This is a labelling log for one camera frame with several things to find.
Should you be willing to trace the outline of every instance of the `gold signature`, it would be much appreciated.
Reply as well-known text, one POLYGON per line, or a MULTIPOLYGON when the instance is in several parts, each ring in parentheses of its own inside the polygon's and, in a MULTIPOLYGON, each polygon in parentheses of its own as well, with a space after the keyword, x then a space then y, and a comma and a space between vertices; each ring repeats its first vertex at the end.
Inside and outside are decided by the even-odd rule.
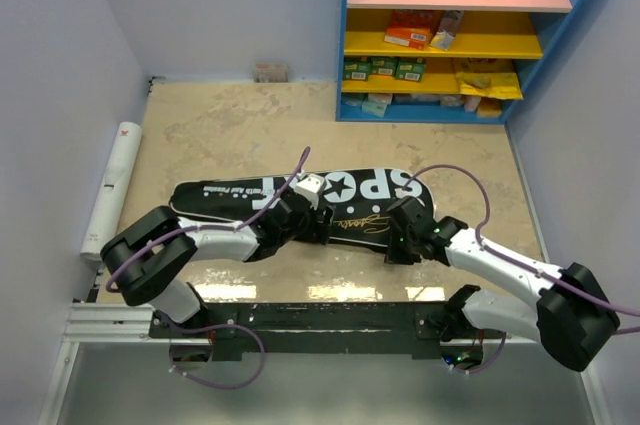
POLYGON ((349 228, 364 228, 369 226, 369 228, 364 229, 364 233, 368 234, 384 233, 390 228, 389 217, 381 216, 378 213, 369 215, 365 218, 355 218, 353 220, 336 220, 334 223, 345 230, 348 230, 349 228))

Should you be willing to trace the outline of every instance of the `small box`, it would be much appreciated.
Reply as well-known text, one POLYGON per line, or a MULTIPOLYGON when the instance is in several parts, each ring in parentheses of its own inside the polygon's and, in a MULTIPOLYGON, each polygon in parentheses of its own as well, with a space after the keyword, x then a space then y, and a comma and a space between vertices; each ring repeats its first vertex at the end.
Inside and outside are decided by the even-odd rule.
POLYGON ((424 50, 433 37, 435 13, 428 10, 394 10, 384 41, 424 50))
POLYGON ((369 57, 345 57, 342 71, 343 80, 369 80, 371 62, 369 57))
POLYGON ((282 83, 289 81, 289 67, 284 63, 258 62, 253 66, 253 81, 282 83))
POLYGON ((342 103, 351 107, 359 107, 364 101, 364 93, 343 93, 342 103))
POLYGON ((363 112, 370 113, 380 118, 384 117, 384 112, 387 111, 387 107, 388 105, 386 103, 370 102, 369 100, 362 102, 363 112))
POLYGON ((422 80, 426 68, 427 64, 424 58, 401 58, 398 61, 396 78, 399 80, 419 82, 422 80))
POLYGON ((495 98, 483 97, 476 110, 478 118, 499 118, 502 115, 502 102, 495 98))
POLYGON ((367 100, 370 102, 389 105, 393 101, 393 93, 369 93, 367 95, 367 100))
POLYGON ((398 59, 394 57, 372 57, 371 75, 393 77, 396 74, 398 59))

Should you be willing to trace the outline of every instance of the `star logo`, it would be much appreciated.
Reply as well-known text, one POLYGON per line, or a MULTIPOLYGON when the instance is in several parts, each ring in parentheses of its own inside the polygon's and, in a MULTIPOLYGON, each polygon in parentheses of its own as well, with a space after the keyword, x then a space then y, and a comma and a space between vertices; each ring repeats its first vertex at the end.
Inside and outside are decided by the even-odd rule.
POLYGON ((345 182, 345 177, 342 177, 340 180, 327 180, 329 182, 329 186, 327 190, 331 190, 331 192, 336 193, 338 195, 338 200, 342 200, 342 191, 343 190, 353 190, 353 187, 350 187, 345 182))

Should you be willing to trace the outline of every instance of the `green box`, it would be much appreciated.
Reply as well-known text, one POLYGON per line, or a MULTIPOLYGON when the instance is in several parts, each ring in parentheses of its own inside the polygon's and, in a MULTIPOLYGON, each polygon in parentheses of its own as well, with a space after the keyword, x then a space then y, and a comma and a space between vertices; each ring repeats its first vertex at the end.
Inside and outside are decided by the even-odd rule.
POLYGON ((394 57, 372 57, 371 75, 393 77, 396 74, 398 59, 394 57))
POLYGON ((367 81, 369 75, 371 75, 369 57, 344 57, 343 80, 367 81))
POLYGON ((398 61, 396 78, 398 80, 409 80, 419 82, 422 80, 424 71, 427 68, 424 58, 401 58, 398 61))

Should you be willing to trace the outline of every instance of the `yellow package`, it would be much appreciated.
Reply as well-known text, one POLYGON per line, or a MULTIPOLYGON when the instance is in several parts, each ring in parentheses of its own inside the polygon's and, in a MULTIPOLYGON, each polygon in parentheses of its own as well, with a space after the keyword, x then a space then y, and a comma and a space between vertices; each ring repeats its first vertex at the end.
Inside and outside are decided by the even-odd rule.
POLYGON ((456 58, 453 64, 462 95, 500 100, 523 98, 511 60, 456 58))

